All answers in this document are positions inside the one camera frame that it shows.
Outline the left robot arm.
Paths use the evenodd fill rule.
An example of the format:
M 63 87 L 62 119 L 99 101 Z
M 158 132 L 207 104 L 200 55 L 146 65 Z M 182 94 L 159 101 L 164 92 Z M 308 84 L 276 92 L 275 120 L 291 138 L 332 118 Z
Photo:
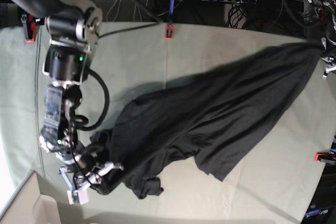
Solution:
M 315 10 L 323 12 L 325 21 L 325 43 L 322 60 L 326 63 L 323 77 L 326 79 L 330 73 L 335 73 L 335 0 L 306 0 Z M 286 0 L 282 0 L 285 10 L 292 20 L 304 29 L 314 29 L 321 23 L 308 24 L 301 22 L 291 11 Z

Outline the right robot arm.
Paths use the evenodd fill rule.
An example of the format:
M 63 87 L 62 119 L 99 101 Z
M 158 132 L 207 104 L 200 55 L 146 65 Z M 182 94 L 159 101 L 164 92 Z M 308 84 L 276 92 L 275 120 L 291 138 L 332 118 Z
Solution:
M 60 173 L 69 186 L 69 196 L 87 189 L 101 195 L 109 193 L 108 174 L 123 165 L 109 161 L 105 143 L 82 145 L 78 131 L 97 129 L 109 108 L 109 91 L 90 65 L 95 55 L 102 10 L 94 0 L 11 0 L 33 18 L 42 18 L 49 33 L 49 48 L 42 72 L 51 80 L 46 89 L 45 116 L 39 133 L 40 147 L 62 161 Z M 101 85 L 104 106 L 93 125 L 78 115 L 81 104 L 80 85 L 88 76 Z

